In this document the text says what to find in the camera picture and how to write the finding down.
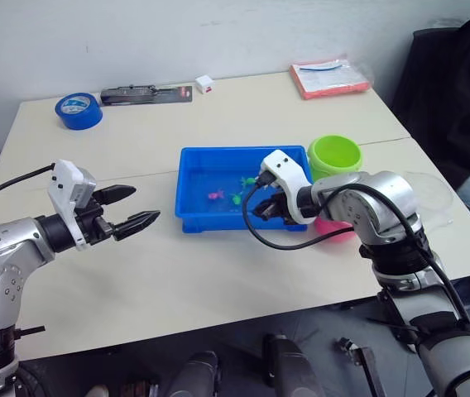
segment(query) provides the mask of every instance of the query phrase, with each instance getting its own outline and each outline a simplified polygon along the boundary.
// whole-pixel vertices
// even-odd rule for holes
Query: pink cup
[[[324,221],[321,218],[316,218],[314,221],[316,230],[319,234],[327,234],[330,232],[335,232],[345,227],[351,227],[351,223],[341,222],[341,221]],[[337,236],[329,238],[331,242],[346,242],[355,236],[354,232],[347,232],[338,234]]]

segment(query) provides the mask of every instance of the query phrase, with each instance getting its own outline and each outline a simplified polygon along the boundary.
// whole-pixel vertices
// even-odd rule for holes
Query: floor
[[[261,377],[261,340],[273,332],[298,344],[328,397],[371,396],[362,368],[336,347],[340,337],[348,337],[373,350],[386,395],[427,395],[431,386],[419,358],[397,343],[387,328],[365,319],[380,316],[379,303],[369,299],[352,307],[283,313],[109,349],[25,361],[24,365],[45,380],[53,396],[84,396],[96,384],[106,384],[112,396],[119,396],[120,385],[142,379],[157,379],[162,396],[191,354],[215,350],[223,363],[221,397],[272,397],[274,390]]]

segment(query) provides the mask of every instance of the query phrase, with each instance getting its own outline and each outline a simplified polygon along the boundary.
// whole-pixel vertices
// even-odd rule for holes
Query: white wall
[[[388,100],[411,33],[451,18],[470,18],[470,0],[0,0],[0,150],[22,100],[343,52]]]

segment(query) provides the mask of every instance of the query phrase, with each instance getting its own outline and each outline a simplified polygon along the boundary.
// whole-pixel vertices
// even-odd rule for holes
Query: green cup
[[[360,147],[345,136],[327,135],[316,139],[310,144],[308,155],[314,182],[327,176],[358,171],[362,166]]]

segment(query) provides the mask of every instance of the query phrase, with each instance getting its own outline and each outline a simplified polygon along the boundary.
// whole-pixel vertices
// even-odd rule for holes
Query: robotic arm
[[[95,180],[65,160],[56,162],[48,194],[57,214],[23,218],[0,225],[0,395],[14,395],[18,360],[14,341],[43,327],[15,329],[22,292],[33,271],[55,259],[55,253],[78,250],[114,237],[119,241],[153,223],[159,211],[144,211],[114,225],[103,218],[102,205],[133,194],[132,186],[114,185],[94,191]]]
[[[470,396],[470,320],[429,249],[408,183],[383,171],[336,175],[311,185],[299,165],[274,151],[261,163],[252,194],[266,185],[281,190],[257,205],[253,213],[259,218],[308,224],[321,217],[352,224],[362,241],[360,255],[372,260],[382,287],[378,297],[396,337],[415,347],[437,396]]]

